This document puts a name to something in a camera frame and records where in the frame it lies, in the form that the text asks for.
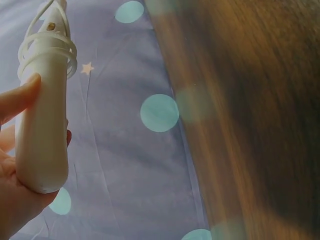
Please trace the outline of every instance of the white handle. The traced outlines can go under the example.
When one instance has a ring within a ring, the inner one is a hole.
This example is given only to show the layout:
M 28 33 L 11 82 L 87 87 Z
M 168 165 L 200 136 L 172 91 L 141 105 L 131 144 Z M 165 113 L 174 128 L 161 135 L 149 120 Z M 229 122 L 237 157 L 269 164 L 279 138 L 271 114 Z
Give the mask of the white handle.
M 75 46 L 68 45 L 71 41 L 67 38 L 66 25 L 67 28 L 69 25 L 61 9 L 52 9 L 39 32 L 34 34 L 40 38 L 35 38 L 27 52 L 24 53 L 28 45 L 25 42 L 19 50 L 23 60 L 19 67 L 21 85 L 33 73 L 39 73 L 41 88 L 34 106 L 16 118 L 16 174 L 25 186 L 42 194 L 59 190 L 69 173 L 66 121 L 68 58 L 72 63 L 72 74 L 77 68 L 77 61 L 72 55 L 72 52 L 76 54 Z

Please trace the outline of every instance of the coiled cord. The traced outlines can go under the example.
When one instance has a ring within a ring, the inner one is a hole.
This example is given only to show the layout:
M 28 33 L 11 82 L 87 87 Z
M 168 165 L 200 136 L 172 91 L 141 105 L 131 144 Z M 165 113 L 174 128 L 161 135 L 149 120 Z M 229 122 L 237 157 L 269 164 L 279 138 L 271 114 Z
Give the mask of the coiled cord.
M 43 32 L 37 32 L 34 34 L 30 34 L 33 26 L 36 24 L 36 22 L 40 19 L 40 17 L 45 13 L 45 11 L 51 6 L 54 5 L 60 12 L 63 24 L 64 24 L 64 29 L 65 29 L 65 36 L 56 32 L 50 32 L 50 31 L 43 31 Z M 36 39 L 58 39 L 61 40 L 62 42 L 65 43 L 65 45 L 69 48 L 69 50 L 61 47 L 49 47 L 47 49 L 43 49 L 38 51 L 35 54 L 32 54 L 31 56 L 28 56 L 26 59 L 26 53 L 29 50 L 29 44 L 36 40 Z M 61 5 L 56 1 L 56 0 L 50 0 L 44 7 L 43 9 L 35 16 L 35 18 L 32 20 L 30 23 L 25 36 L 24 40 L 21 43 L 19 50 L 18 50 L 18 59 L 20 62 L 20 66 L 18 68 L 17 74 L 19 79 L 21 79 L 22 74 L 27 67 L 28 64 L 30 64 L 32 61 L 34 61 L 36 58 L 42 55 L 46 54 L 58 54 L 62 55 L 66 58 L 68 58 L 68 63 L 67 63 L 67 79 L 71 78 L 75 72 L 77 71 L 78 67 L 78 62 L 77 62 L 77 48 L 75 44 L 71 41 L 70 39 L 70 26 L 69 22 L 67 19 L 67 15 L 64 11 L 64 9 L 61 7 Z

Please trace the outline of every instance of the teal dot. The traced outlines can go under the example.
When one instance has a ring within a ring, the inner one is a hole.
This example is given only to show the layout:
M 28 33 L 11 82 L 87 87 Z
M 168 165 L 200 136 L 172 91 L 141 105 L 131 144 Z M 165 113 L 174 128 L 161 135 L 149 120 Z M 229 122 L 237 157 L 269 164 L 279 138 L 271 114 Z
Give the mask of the teal dot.
M 196 229 L 187 233 L 182 240 L 212 240 L 212 237 L 209 230 Z
M 179 119 L 178 106 L 170 96 L 155 94 L 142 104 L 140 116 L 143 124 L 151 131 L 163 133 L 173 128 Z
M 68 191 L 62 187 L 49 208 L 59 215 L 66 215 L 71 209 L 71 198 Z
M 143 14 L 145 8 L 138 1 L 128 1 L 122 4 L 115 13 L 115 19 L 123 24 L 131 24 L 137 21 Z

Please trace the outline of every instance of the bed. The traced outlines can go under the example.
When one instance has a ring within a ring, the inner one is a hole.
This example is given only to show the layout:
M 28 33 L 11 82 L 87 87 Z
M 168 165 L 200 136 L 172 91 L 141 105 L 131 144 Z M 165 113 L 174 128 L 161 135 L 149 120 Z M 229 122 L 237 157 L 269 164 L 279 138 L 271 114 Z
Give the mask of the bed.
M 1 92 L 19 85 L 17 51 L 43 2 L 0 1 Z M 11 240 L 211 240 L 144 2 L 68 0 L 67 15 L 78 49 L 67 83 L 69 177 Z

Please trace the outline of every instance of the blurred wooden furniture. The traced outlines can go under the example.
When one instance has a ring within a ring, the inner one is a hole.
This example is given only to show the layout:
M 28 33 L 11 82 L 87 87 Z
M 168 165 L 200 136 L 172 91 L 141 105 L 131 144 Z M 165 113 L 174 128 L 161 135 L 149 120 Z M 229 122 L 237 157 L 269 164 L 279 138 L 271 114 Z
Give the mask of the blurred wooden furniture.
M 213 239 L 320 239 L 320 2 L 145 3 Z

